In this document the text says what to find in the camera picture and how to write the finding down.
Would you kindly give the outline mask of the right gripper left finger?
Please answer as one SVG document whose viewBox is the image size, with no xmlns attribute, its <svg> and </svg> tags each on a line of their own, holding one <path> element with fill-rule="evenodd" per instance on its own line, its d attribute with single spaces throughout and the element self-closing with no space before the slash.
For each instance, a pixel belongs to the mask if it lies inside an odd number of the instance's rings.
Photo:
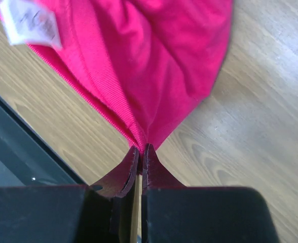
<svg viewBox="0 0 298 243">
<path fill-rule="evenodd" d="M 116 167 L 90 187 L 103 197 L 123 197 L 134 184 L 138 160 L 139 151 L 132 146 Z"/>
</svg>

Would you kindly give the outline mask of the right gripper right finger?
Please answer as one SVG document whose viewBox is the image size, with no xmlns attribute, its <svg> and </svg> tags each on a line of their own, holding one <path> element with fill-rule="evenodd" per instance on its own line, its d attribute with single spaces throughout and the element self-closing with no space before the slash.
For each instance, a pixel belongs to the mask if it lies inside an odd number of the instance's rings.
<svg viewBox="0 0 298 243">
<path fill-rule="evenodd" d="M 152 144 L 147 144 L 144 151 L 142 188 L 185 188 L 185 185 L 162 165 Z"/>
</svg>

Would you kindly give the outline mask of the magenta t-shirt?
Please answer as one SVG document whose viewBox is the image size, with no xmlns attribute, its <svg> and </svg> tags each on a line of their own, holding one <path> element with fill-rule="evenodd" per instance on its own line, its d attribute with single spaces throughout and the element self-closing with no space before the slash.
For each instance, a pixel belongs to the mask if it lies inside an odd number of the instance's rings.
<svg viewBox="0 0 298 243">
<path fill-rule="evenodd" d="M 62 49 L 32 45 L 130 145 L 158 148 L 211 92 L 233 1 L 41 1 Z"/>
</svg>

